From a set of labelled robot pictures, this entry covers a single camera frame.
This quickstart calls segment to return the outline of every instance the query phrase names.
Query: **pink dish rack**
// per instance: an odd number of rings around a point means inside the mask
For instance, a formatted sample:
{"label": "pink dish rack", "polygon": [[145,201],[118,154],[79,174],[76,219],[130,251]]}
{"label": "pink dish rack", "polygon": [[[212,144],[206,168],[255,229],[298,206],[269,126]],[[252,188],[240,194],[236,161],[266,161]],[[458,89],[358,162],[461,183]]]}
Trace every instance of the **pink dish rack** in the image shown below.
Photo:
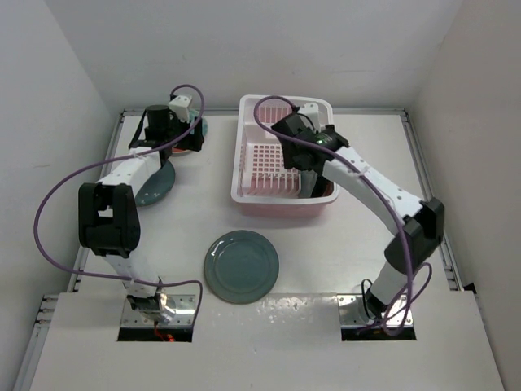
{"label": "pink dish rack", "polygon": [[[261,129],[253,119],[253,107],[264,95],[245,95],[239,104],[231,197],[243,214],[266,217],[315,217],[339,195],[336,184],[322,197],[299,198],[300,171],[284,169],[277,138]],[[302,106],[315,103],[320,126],[333,123],[333,109],[325,100],[287,96]],[[267,126],[284,118],[290,108],[277,100],[260,107],[259,117]]]}

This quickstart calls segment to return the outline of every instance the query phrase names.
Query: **white basket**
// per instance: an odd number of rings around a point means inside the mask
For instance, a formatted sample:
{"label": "white basket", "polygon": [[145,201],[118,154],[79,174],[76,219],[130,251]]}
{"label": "white basket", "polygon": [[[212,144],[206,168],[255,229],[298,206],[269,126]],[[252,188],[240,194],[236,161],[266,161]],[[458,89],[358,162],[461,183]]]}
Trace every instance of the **white basket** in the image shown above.
{"label": "white basket", "polygon": [[[282,148],[275,136],[261,129],[253,119],[255,104],[264,95],[245,95],[240,100],[237,143],[235,144],[234,175],[231,197],[244,214],[270,217],[313,217],[336,200],[339,188],[334,184],[318,198],[298,198],[300,172],[284,169]],[[333,123],[331,105],[321,99],[288,96],[302,106],[316,103],[320,126]],[[289,106],[270,100],[259,108],[259,118],[267,126],[284,118]]]}

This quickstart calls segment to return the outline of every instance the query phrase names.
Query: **plastic basket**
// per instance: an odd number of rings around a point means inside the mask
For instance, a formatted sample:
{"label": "plastic basket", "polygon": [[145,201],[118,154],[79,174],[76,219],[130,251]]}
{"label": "plastic basket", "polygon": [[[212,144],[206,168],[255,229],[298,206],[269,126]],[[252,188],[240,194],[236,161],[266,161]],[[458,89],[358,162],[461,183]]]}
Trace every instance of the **plastic basket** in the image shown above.
{"label": "plastic basket", "polygon": [[[244,214],[267,217],[313,217],[320,214],[339,194],[334,185],[318,198],[299,198],[301,176],[296,169],[284,169],[282,148],[277,138],[261,129],[253,119],[253,108],[263,95],[246,95],[240,100],[234,174],[231,196]],[[315,103],[321,126],[333,123],[330,104],[321,99],[288,97],[293,103]],[[290,108],[276,100],[259,109],[266,125],[284,118]]]}

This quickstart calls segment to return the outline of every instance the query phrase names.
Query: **green plate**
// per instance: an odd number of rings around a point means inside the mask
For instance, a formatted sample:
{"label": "green plate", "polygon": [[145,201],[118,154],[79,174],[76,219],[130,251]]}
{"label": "green plate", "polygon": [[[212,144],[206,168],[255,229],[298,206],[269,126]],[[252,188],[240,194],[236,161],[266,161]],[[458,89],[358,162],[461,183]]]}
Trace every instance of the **green plate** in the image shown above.
{"label": "green plate", "polygon": [[148,206],[162,200],[176,182],[176,170],[172,163],[167,160],[165,165],[159,171],[154,173],[135,197],[136,206]]}
{"label": "green plate", "polygon": [[233,231],[215,241],[204,259],[204,278],[216,296],[235,304],[260,300],[275,285],[278,255],[252,231]]}

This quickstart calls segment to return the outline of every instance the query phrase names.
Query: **metal base plate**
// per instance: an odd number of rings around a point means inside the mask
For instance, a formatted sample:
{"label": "metal base plate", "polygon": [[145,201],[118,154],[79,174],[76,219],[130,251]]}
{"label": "metal base plate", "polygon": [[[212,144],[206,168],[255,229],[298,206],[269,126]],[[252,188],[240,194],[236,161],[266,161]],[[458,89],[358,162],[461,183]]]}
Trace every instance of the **metal base plate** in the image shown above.
{"label": "metal base plate", "polygon": [[[374,327],[366,332],[360,332],[360,328],[369,326],[373,321],[368,320],[363,310],[361,295],[338,295],[340,328],[342,340],[415,340],[414,322],[411,311],[401,311],[394,318],[387,321],[387,327],[399,327],[403,318],[406,317],[404,330],[399,336],[388,336],[381,327]],[[404,307],[407,297],[404,295],[391,308],[393,315]]]}
{"label": "metal base plate", "polygon": [[[158,329],[191,328],[194,320],[195,295],[167,295],[170,303],[175,303],[175,316],[169,323],[158,324]],[[130,303],[125,300],[123,313],[121,314],[120,328],[146,328],[153,329],[154,322],[142,316],[138,311],[130,308]]]}

